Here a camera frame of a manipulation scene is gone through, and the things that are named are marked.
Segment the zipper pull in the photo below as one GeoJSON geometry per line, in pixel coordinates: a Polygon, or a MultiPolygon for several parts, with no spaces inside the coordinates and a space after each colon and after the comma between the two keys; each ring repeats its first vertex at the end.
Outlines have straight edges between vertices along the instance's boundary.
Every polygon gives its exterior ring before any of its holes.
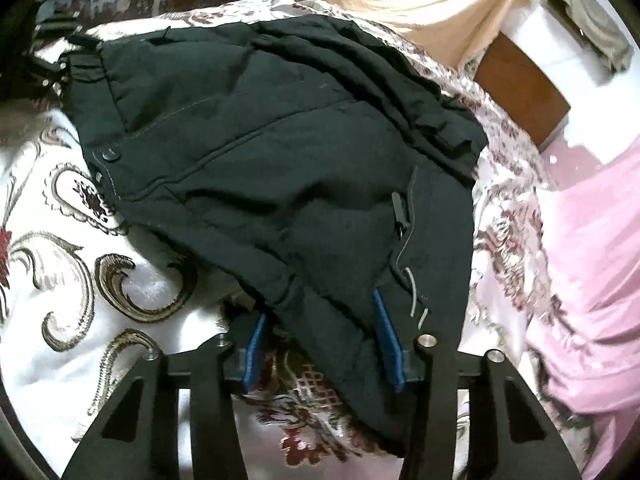
{"type": "Polygon", "coordinates": [[[402,197],[397,191],[391,194],[391,202],[394,204],[394,215],[396,216],[396,229],[400,238],[404,235],[404,232],[410,227],[409,221],[406,219],[404,213],[404,205],[402,204],[402,197]]]}

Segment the white patterned fabric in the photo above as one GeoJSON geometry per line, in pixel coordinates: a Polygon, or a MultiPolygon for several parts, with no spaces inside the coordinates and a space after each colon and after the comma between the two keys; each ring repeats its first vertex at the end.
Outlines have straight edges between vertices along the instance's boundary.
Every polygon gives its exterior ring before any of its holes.
{"type": "MultiPolygon", "coordinates": [[[[535,188],[552,188],[528,135],[477,84],[444,68],[386,27],[311,0],[245,0],[100,25],[112,40],[167,27],[216,27],[308,13],[353,19],[405,54],[417,71],[456,95],[484,127],[488,146],[474,187],[475,251],[462,351],[499,348],[540,396],[538,363],[527,352],[532,316],[552,315],[535,188]]],[[[61,40],[41,56],[56,60],[61,40]]],[[[226,330],[221,304],[248,300],[220,270],[196,265],[144,229],[127,226],[88,177],[77,133],[49,104],[0,110],[0,367],[25,432],[61,474],[76,443],[143,349],[171,354],[226,330]]],[[[378,450],[295,342],[282,337],[267,355],[260,388],[236,399],[251,480],[398,477],[401,460],[378,450]]],[[[583,466],[591,430],[570,413],[545,408],[583,466]]],[[[181,394],[180,463],[190,478],[188,396],[181,394]]],[[[459,393],[456,477],[468,443],[468,395],[459,393]]]]}

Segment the black object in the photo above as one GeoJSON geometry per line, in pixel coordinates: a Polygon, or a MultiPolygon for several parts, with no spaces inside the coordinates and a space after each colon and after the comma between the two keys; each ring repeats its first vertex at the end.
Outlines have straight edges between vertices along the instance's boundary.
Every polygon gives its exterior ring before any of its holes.
{"type": "MultiPolygon", "coordinates": [[[[112,394],[72,456],[62,480],[178,480],[177,389],[191,389],[194,480],[247,480],[230,395],[243,392],[248,363],[261,362],[268,323],[242,314],[227,334],[197,350],[151,349],[112,394]]],[[[546,413],[504,354],[451,352],[433,335],[415,341],[426,380],[400,480],[450,480],[457,388],[470,391],[468,480],[579,480],[546,413]]]]}
{"type": "Polygon", "coordinates": [[[396,339],[420,335],[429,309],[456,346],[464,321],[486,144],[471,111],[326,16],[87,40],[66,55],[66,110],[105,199],[237,276],[402,455],[415,396],[396,339]]]}

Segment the gray cloth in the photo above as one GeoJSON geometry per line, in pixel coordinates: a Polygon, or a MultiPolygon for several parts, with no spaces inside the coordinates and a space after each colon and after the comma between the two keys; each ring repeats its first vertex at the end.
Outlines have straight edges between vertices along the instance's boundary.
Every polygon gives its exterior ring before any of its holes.
{"type": "Polygon", "coordinates": [[[633,49],[613,18],[596,0],[563,0],[568,17],[599,51],[612,73],[626,72],[633,49]]]}

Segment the white surface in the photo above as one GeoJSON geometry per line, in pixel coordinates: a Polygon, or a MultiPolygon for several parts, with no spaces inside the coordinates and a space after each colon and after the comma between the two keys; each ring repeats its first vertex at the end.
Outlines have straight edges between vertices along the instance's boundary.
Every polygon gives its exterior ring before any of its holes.
{"type": "Polygon", "coordinates": [[[569,147],[584,146],[600,163],[623,152],[640,131],[640,52],[607,0],[598,0],[634,46],[631,67],[609,80],[593,52],[583,50],[542,7],[523,23],[502,28],[551,79],[569,104],[564,139],[569,147]]]}

